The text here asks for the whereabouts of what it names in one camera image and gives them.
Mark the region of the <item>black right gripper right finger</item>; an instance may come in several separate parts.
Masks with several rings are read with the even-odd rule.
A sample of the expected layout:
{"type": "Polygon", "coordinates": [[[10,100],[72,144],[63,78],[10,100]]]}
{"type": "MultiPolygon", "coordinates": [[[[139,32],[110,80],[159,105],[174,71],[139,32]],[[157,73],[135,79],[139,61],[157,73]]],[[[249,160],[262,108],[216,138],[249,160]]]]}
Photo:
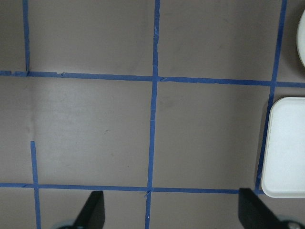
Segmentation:
{"type": "Polygon", "coordinates": [[[281,221],[250,189],[239,189],[239,221],[244,229],[289,229],[291,221],[281,221]]]}

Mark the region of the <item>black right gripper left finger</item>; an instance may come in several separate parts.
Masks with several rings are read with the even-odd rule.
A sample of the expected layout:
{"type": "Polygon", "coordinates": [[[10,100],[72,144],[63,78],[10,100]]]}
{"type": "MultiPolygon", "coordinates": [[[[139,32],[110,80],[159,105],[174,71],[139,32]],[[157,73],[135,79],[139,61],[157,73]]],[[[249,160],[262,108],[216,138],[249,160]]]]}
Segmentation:
{"type": "Polygon", "coordinates": [[[103,191],[93,191],[78,214],[74,229],[102,229],[105,223],[103,191]]]}

